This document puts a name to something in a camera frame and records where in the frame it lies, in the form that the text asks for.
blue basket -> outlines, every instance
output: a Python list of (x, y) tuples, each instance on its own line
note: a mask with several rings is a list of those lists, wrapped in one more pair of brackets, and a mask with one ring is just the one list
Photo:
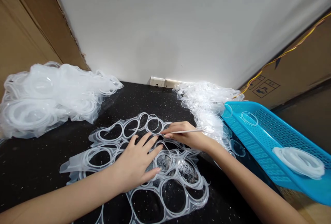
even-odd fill
[[(242, 120), (244, 111), (257, 117), (257, 126)], [(275, 184), (303, 192), (316, 202), (331, 206), (330, 154), (259, 103), (229, 101), (223, 119)], [(313, 180), (294, 173), (272, 152), (274, 147), (296, 147), (318, 157), (325, 165), (325, 174), (321, 180)]]

thin stick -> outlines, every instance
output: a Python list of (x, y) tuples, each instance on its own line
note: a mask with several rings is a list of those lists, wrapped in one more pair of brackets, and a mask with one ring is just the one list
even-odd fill
[(196, 130), (188, 130), (188, 131), (177, 131), (177, 132), (172, 132), (172, 134), (175, 133), (193, 133), (193, 132), (204, 132), (203, 129), (196, 129)]

printed symbol on box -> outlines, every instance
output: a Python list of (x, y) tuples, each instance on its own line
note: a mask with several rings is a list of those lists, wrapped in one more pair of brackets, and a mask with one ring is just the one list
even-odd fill
[(270, 92), (274, 91), (276, 88), (278, 88), (280, 85), (271, 81), (267, 80), (264, 83), (262, 83), (260, 86), (258, 86), (253, 93), (256, 94), (258, 97), (263, 98)]
[(279, 84), (277, 84), (277, 83), (275, 83), (275, 82), (273, 82), (273, 81), (271, 81), (271, 80), (267, 80), (266, 82), (265, 82), (266, 84), (269, 84), (271, 87), (273, 87), (273, 88), (278, 88), (280, 85)]
[(262, 82), (265, 79), (264, 76), (258, 76), (248, 87), (249, 90), (252, 90), (257, 84), (259, 84), (260, 82)]

yellow cable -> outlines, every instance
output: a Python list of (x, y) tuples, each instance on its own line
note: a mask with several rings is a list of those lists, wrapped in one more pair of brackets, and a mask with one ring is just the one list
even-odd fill
[(329, 17), (330, 15), (331, 15), (331, 13), (329, 13), (328, 15), (326, 15), (326, 16), (324, 16), (322, 19), (320, 19), (320, 20), (319, 20), (319, 21), (318, 21), (318, 22), (317, 22), (317, 23), (316, 23), (316, 24), (310, 29), (310, 31), (308, 32), (308, 34), (307, 34), (306, 36), (304, 36), (304, 37), (298, 42), (298, 44), (295, 45), (292, 49), (290, 49), (290, 50), (284, 52), (283, 54), (281, 54), (280, 56), (278, 56), (277, 58), (275, 58), (275, 59), (272, 60), (271, 62), (265, 64), (265, 65), (261, 68), (261, 70), (259, 71), (259, 73), (257, 73), (256, 76), (254, 76), (252, 79), (250, 79), (250, 80), (248, 81), (246, 88), (245, 88), (245, 89), (244, 89), (239, 95), (242, 95), (243, 93), (245, 93), (245, 92), (247, 91), (247, 89), (249, 88), (249, 86), (251, 85), (251, 83), (252, 83), (252, 82), (253, 82), (253, 81), (254, 81), (259, 75), (261, 75), (262, 70), (263, 70), (265, 67), (267, 67), (268, 65), (270, 65), (270, 64), (272, 64), (272, 63), (274, 63), (274, 62), (276, 62), (278, 59), (280, 59), (281, 57), (285, 56), (287, 53), (289, 53), (289, 52), (295, 50), (299, 45), (301, 45), (301, 44), (306, 40), (306, 38), (308, 38), (309, 35), (311, 35), (311, 34), (313, 33), (313, 31), (316, 29), (316, 27), (319, 26), (320, 24), (322, 24), (322, 23), (324, 22), (324, 20), (325, 20), (327, 17)]

power socket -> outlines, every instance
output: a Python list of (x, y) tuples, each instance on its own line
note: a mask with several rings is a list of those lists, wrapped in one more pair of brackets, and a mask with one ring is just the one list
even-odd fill
[(181, 81), (166, 79), (164, 82), (165, 88), (175, 88), (175, 85), (180, 85)]
[(164, 87), (165, 81), (166, 80), (164, 78), (151, 77), (151, 81), (150, 81), (149, 85), (151, 85), (151, 86), (158, 86), (158, 87)]

